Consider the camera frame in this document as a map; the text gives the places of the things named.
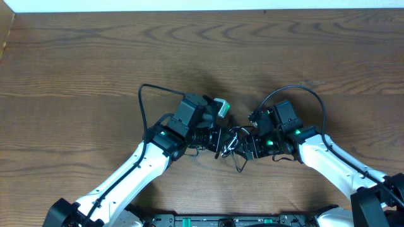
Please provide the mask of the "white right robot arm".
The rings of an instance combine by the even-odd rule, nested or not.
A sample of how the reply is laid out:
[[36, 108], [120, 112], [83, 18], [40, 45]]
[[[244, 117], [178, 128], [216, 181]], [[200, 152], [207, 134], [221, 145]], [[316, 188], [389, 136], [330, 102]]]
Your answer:
[[326, 206], [306, 226], [403, 226], [403, 174], [390, 176], [363, 164], [315, 125], [304, 127], [290, 102], [260, 105], [249, 116], [258, 133], [243, 141], [246, 159], [290, 155], [316, 170], [351, 203]]

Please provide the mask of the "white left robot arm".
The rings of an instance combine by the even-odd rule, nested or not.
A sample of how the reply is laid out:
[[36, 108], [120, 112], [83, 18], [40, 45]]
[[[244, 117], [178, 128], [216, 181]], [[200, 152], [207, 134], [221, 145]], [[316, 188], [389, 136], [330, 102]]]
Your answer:
[[219, 150], [223, 131], [216, 120], [229, 108], [223, 99], [186, 93], [175, 113], [148, 128], [135, 152], [106, 181], [74, 203], [55, 202], [44, 226], [114, 226], [127, 205], [187, 148]]

